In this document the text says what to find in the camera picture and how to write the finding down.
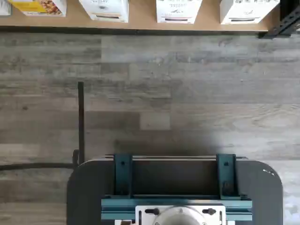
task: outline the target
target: white box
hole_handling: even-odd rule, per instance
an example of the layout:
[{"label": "white box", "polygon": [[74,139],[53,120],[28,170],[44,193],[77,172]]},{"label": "white box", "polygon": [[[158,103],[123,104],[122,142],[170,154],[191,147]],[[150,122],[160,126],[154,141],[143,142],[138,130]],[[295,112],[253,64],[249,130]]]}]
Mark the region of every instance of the white box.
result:
[{"label": "white box", "polygon": [[65,17],[66,0],[8,0],[25,15]]},{"label": "white box", "polygon": [[158,23],[193,24],[202,0],[156,0]]},{"label": "white box", "polygon": [[0,0],[0,15],[10,15],[11,14],[11,4],[6,0]]},{"label": "white box", "polygon": [[92,20],[128,22],[128,0],[79,0],[79,2]]},{"label": "white box", "polygon": [[221,24],[259,23],[280,0],[222,0]]}]

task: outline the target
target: teal metal frame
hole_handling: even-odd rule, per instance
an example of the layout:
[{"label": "teal metal frame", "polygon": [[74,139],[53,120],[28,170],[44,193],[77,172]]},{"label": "teal metal frame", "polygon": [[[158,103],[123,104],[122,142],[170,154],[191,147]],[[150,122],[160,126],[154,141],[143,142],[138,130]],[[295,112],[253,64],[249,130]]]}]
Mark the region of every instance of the teal metal frame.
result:
[{"label": "teal metal frame", "polygon": [[115,194],[101,200],[102,220],[135,220],[135,207],[138,205],[210,204],[224,205],[227,220],[252,221],[252,200],[239,194],[235,155],[217,155],[219,195],[134,195],[132,155],[115,155],[114,162]]}]

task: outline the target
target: black pole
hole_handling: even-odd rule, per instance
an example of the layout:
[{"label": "black pole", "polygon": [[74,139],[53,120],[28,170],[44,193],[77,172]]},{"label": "black pole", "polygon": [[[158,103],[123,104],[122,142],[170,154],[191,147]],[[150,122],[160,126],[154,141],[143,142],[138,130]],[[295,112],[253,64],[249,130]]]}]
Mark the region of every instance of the black pole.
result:
[{"label": "black pole", "polygon": [[78,82],[78,108],[79,108],[79,164],[84,163],[84,83]]},{"label": "black pole", "polygon": [[25,163],[25,164],[0,165],[0,171],[25,170],[25,169],[45,169],[45,168],[74,169],[74,164],[73,163]]}]

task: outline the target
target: wooden shelf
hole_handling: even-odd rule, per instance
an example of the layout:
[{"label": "wooden shelf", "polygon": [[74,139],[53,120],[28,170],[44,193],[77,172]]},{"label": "wooden shelf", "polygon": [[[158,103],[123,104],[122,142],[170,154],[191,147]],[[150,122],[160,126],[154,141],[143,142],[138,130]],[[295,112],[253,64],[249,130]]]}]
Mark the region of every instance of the wooden shelf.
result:
[{"label": "wooden shelf", "polygon": [[134,30],[203,30],[203,31],[267,31],[279,22],[279,8],[270,12],[259,24],[221,25],[220,0],[203,0],[195,24],[156,22],[155,0],[130,0],[129,23],[93,21],[78,0],[67,0],[66,17],[25,16],[13,9],[12,16],[0,18],[0,26],[111,28]]}]

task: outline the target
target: gray wood plank floor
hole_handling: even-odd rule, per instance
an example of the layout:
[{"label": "gray wood plank floor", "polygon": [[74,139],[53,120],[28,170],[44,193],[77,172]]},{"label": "gray wood plank floor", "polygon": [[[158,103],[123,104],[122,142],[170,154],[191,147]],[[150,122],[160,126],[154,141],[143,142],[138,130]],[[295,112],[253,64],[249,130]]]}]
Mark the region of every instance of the gray wood plank floor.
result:
[{"label": "gray wood plank floor", "polygon": [[[235,153],[271,165],[300,224],[300,36],[0,35],[0,163],[71,162],[77,81],[86,153]],[[0,223],[65,224],[70,171],[0,174]]]}]

